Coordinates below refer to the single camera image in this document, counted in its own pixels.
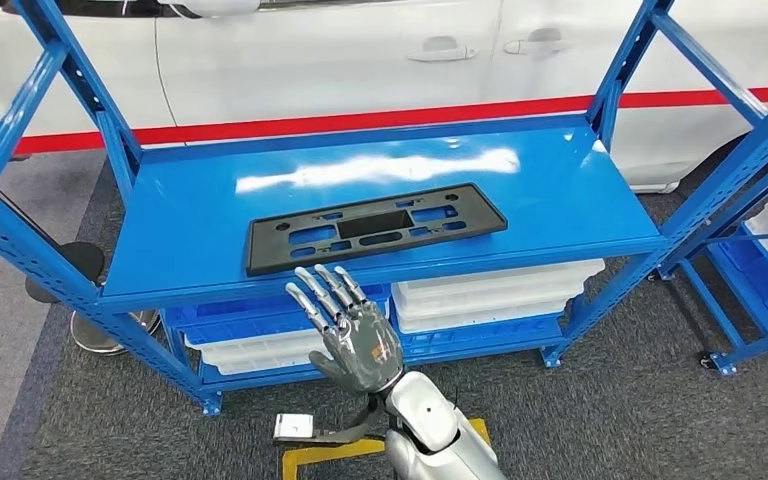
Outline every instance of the caster wheel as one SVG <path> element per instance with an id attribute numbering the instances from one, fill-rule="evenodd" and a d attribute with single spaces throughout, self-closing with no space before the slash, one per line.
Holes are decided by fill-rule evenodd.
<path id="1" fill-rule="evenodd" d="M 702 368 L 705 368 L 707 370 L 717 370 L 717 364 L 714 363 L 714 359 L 711 357 L 711 352 L 700 352 L 699 355 L 697 355 L 697 360 L 699 360 L 699 365 L 702 366 Z"/>

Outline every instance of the blue shelf upright post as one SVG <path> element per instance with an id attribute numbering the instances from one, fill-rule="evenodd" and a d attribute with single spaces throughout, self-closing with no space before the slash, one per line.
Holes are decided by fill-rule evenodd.
<path id="1" fill-rule="evenodd" d="M 14 5 L 39 40 L 43 53 L 0 121 L 0 174 L 59 72 L 101 131 L 117 184 L 127 205 L 143 154 L 133 132 L 54 1 L 15 0 Z M 95 281 L 78 271 L 61 255 L 59 246 L 53 240 L 2 198 L 0 256 L 163 374 L 197 401 L 205 414 L 219 412 L 219 395 L 201 390 L 201 380 L 188 364 L 179 361 L 154 340 L 127 312 L 99 306 L 101 289 Z"/>
<path id="2" fill-rule="evenodd" d="M 618 103 L 618 95 L 614 92 L 627 84 L 657 31 L 663 33 L 755 128 L 663 224 L 661 234 L 666 239 L 663 246 L 652 253 L 631 257 L 601 292 L 587 305 L 572 312 L 564 331 L 568 340 L 542 350 L 544 362 L 549 367 L 560 365 L 561 355 L 575 339 L 592 328 L 641 280 L 660 268 L 671 252 L 768 163 L 767 108 L 751 92 L 741 87 L 688 32 L 669 17 L 672 3 L 669 0 L 643 2 L 588 109 L 587 116 L 594 131 L 602 135 L 603 142 L 609 142 Z M 672 265 L 680 259 L 676 257 Z"/>

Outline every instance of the floor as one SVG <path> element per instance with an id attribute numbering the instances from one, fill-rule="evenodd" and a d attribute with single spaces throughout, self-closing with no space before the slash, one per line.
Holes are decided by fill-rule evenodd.
<path id="1" fill-rule="evenodd" d="M 5 190 L 58 240 L 91 240 L 109 251 L 122 207 L 101 155 L 30 162 L 37 160 L 11 165 L 28 170 L 21 179 L 9 173 Z M 28 180 L 37 168 L 51 170 Z M 676 194 L 642 201 L 662 220 L 692 181 Z M 22 192 L 37 193 L 21 198 Z M 609 262 L 588 291 L 621 263 Z M 745 324 L 722 282 L 706 265 L 699 269 L 726 311 Z M 0 479 L 279 478 L 281 451 L 270 441 L 276 413 L 314 413 L 320 425 L 339 428 L 362 406 L 317 381 L 235 392 L 219 417 L 204 417 L 133 357 L 79 350 L 68 338 L 68 309 L 25 300 L 21 280 L 0 261 L 0 319 L 11 319 L 0 324 Z M 12 320 L 17 309 L 21 328 Z M 698 367 L 698 351 L 724 346 L 679 276 L 638 286 L 559 369 L 520 352 L 422 370 L 467 416 L 486 420 L 512 480 L 768 479 L 768 356 L 741 365 L 733 378 Z M 299 478 L 392 477 L 383 457 L 372 455 L 306 466 Z"/>
<path id="2" fill-rule="evenodd" d="M 9 164 L 0 188 L 60 242 L 74 239 L 104 163 L 101 152 L 38 155 Z M 49 308 L 0 258 L 0 439 Z"/>

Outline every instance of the gray carpet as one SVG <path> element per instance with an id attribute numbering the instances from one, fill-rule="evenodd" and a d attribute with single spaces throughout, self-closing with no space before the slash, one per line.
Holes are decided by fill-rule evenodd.
<path id="1" fill-rule="evenodd" d="M 105 169 L 79 239 L 113 244 L 114 189 Z M 661 219 L 680 202 L 678 194 L 643 200 Z M 746 323 L 722 283 L 712 277 L 711 286 Z M 311 412 L 339 427 L 362 404 L 318 381 L 231 393 L 219 417 L 203 417 L 134 358 L 78 350 L 64 314 L 49 316 L 2 442 L 0 478 L 275 479 L 276 413 Z M 731 378 L 703 370 L 696 353 L 726 346 L 711 323 L 679 276 L 634 289 L 558 369 L 529 351 L 421 370 L 468 417 L 486 419 L 511 479 L 768 479 L 768 356 Z M 392 477 L 377 455 L 303 467 L 300 478 Z"/>

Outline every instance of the perforated upright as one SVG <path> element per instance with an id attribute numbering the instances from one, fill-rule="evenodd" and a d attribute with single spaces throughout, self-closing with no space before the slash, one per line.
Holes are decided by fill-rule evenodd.
<path id="1" fill-rule="evenodd" d="M 280 294 L 291 273 L 249 277 L 242 268 L 245 226 L 254 218 L 475 182 L 508 219 L 508 230 L 351 259 L 343 266 L 360 283 L 371 285 L 630 257 L 590 302 L 582 296 L 572 302 L 563 330 L 556 316 L 516 319 L 513 322 L 523 325 L 544 322 L 547 328 L 526 328 L 524 332 L 541 333 L 523 333 L 514 343 L 471 348 L 477 343 L 467 338 L 451 351 L 406 357 L 415 364 L 540 347 L 545 364 L 557 366 L 573 342 L 647 274 L 657 268 L 671 270 L 684 261 L 686 252 L 698 250 L 710 230 L 728 223 L 713 222 L 670 256 L 768 163 L 768 109 L 668 16 L 672 3 L 642 2 L 585 114 L 143 151 L 55 2 L 15 0 L 44 52 L 0 122 L 0 173 L 59 72 L 101 132 L 126 216 L 104 287 L 84 277 L 57 244 L 1 195 L 0 256 L 187 393 L 205 413 L 216 414 L 220 392 L 316 374 L 305 367 L 223 376 L 204 364 L 193 371 L 180 332 L 166 328 L 167 349 L 126 312 Z M 610 159 L 620 96 L 657 32 L 754 127 L 660 230 Z M 343 163 L 328 163 L 333 159 Z M 372 181 L 353 176 L 358 161 L 365 162 L 364 168 L 378 169 L 367 175 Z M 417 165 L 434 168 L 417 175 Z M 765 185 L 753 195 L 766 192 L 768 182 Z M 742 210 L 745 203 L 731 208 Z M 605 218 L 605 209 L 615 215 Z"/>

